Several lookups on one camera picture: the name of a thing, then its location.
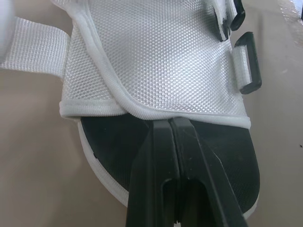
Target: white mesh fabric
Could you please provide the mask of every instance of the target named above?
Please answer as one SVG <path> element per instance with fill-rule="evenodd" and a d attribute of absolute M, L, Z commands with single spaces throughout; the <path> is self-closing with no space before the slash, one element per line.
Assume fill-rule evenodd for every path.
<path fill-rule="evenodd" d="M 112 98 L 76 26 L 71 35 L 62 99 Z"/>
<path fill-rule="evenodd" d="M 212 1 L 94 0 L 90 12 L 122 85 L 144 106 L 246 116 Z"/>
<path fill-rule="evenodd" d="M 75 25 L 67 57 L 60 114 L 69 117 L 124 113 L 110 94 Z"/>

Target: white fabric trim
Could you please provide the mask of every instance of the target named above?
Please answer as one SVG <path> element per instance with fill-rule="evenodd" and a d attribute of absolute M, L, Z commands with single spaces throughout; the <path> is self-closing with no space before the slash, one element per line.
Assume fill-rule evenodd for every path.
<path fill-rule="evenodd" d="M 78 128 L 79 128 L 79 134 L 80 134 L 80 140 L 81 144 L 83 146 L 83 151 L 85 154 L 85 157 L 94 171 L 97 178 L 101 181 L 101 183 L 106 187 L 106 189 L 116 198 L 118 199 L 124 206 L 127 207 L 128 204 L 128 196 L 129 192 L 123 188 L 107 171 L 106 169 L 101 165 L 101 163 L 98 161 L 98 159 L 95 158 L 94 153 L 89 145 L 89 142 L 86 139 L 86 135 L 84 133 L 82 123 L 78 122 Z M 257 203 L 258 203 L 259 196 L 255 202 L 255 204 L 246 211 L 243 216 L 245 219 L 247 219 L 256 209 Z"/>
<path fill-rule="evenodd" d="M 62 30 L 17 18 L 10 51 L 0 68 L 64 77 L 70 37 Z"/>
<path fill-rule="evenodd" d="M 65 4 L 65 10 L 70 17 L 77 23 L 81 35 L 85 41 L 86 48 L 97 68 L 100 71 L 106 85 L 117 102 L 132 115 L 144 119 L 168 119 L 172 117 L 186 117 L 191 120 L 231 125 L 236 127 L 250 128 L 250 119 L 246 116 L 229 114 L 200 114 L 174 112 L 169 110 L 157 110 L 147 107 L 132 98 L 124 86 L 121 84 L 116 72 L 114 71 L 109 59 L 103 50 L 102 43 L 97 34 L 96 28 L 90 16 L 87 2 L 70 2 Z"/>
<path fill-rule="evenodd" d="M 248 68 L 246 46 L 237 46 L 232 50 L 232 58 L 235 66 L 237 87 L 241 90 L 251 83 L 250 70 Z"/>
<path fill-rule="evenodd" d="M 60 102 L 60 115 L 62 117 L 117 116 L 125 113 L 126 111 L 121 109 L 119 104 L 114 99 L 64 99 Z"/>

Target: white fabric edge trim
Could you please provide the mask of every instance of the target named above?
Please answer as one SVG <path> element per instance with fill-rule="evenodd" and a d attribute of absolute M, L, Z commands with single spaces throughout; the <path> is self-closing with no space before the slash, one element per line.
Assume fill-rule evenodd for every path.
<path fill-rule="evenodd" d="M 244 86 L 252 82 L 246 53 L 246 46 L 237 46 L 232 50 L 232 59 L 235 68 L 238 90 L 241 90 Z"/>
<path fill-rule="evenodd" d="M 127 113 L 114 99 L 64 99 L 59 106 L 62 117 L 117 116 Z"/>
<path fill-rule="evenodd" d="M 248 219 L 248 218 L 252 215 L 252 213 L 255 212 L 255 210 L 256 210 L 256 208 L 257 208 L 258 201 L 259 201 L 259 196 L 260 196 L 260 194 L 258 195 L 255 204 L 254 204 L 248 211 L 246 211 L 246 212 L 243 214 L 243 217 L 244 217 L 245 219 Z"/>
<path fill-rule="evenodd" d="M 86 44 L 86 48 L 97 68 L 99 69 L 106 85 L 117 102 L 130 114 L 144 119 L 167 119 L 172 117 L 186 117 L 195 121 L 202 121 L 214 124 L 223 124 L 250 128 L 250 118 L 247 116 L 228 115 L 228 114 L 204 114 L 204 113 L 184 113 L 167 110 L 157 110 L 147 107 L 136 101 L 129 95 L 127 90 L 120 82 L 109 59 L 103 50 L 102 43 L 97 34 L 96 28 L 90 17 L 87 2 L 70 2 L 65 5 L 65 10 L 70 17 L 77 23 L 81 35 Z"/>
<path fill-rule="evenodd" d="M 86 139 L 86 135 L 84 133 L 82 123 L 81 121 L 78 121 L 78 129 L 79 129 L 79 135 L 81 144 L 83 147 L 83 151 L 85 154 L 85 157 L 97 176 L 97 178 L 101 181 L 101 183 L 104 185 L 104 187 L 117 199 L 119 200 L 124 206 L 127 207 L 128 204 L 128 195 L 129 192 L 123 188 L 107 171 L 106 169 L 101 165 L 101 163 L 98 161 L 98 159 L 95 158 L 94 153 L 89 145 L 89 142 Z M 259 200 L 258 198 L 255 202 L 255 204 L 246 211 L 243 216 L 245 219 L 247 219 L 252 213 L 255 211 L 257 207 L 257 203 Z"/>

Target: black plastic frame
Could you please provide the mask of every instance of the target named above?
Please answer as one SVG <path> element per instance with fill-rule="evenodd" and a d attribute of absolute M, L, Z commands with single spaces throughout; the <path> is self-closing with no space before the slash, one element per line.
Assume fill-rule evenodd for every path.
<path fill-rule="evenodd" d="M 256 51 L 255 39 L 252 32 L 246 32 L 244 35 L 238 39 L 235 44 L 237 46 L 246 46 L 247 53 L 250 63 L 250 76 L 251 83 L 244 86 L 240 92 L 244 95 L 247 95 L 251 92 L 258 90 L 262 86 L 262 78 L 259 68 L 258 56 Z"/>

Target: textured white fabric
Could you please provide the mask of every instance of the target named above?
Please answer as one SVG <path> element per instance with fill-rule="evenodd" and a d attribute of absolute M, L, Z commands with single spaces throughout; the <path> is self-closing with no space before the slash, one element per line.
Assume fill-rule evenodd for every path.
<path fill-rule="evenodd" d="M 74 25 L 63 82 L 60 114 L 69 116 L 112 116 L 125 110 L 109 92 Z"/>
<path fill-rule="evenodd" d="M 237 46 L 232 50 L 233 61 L 236 62 L 235 73 L 239 90 L 251 83 L 246 53 L 246 46 Z"/>
<path fill-rule="evenodd" d="M 215 35 L 211 1 L 80 1 L 64 9 L 126 111 L 142 119 L 183 116 L 250 127 L 230 41 Z"/>
<path fill-rule="evenodd" d="M 17 18 L 9 52 L 0 68 L 64 76 L 70 37 L 62 30 Z"/>

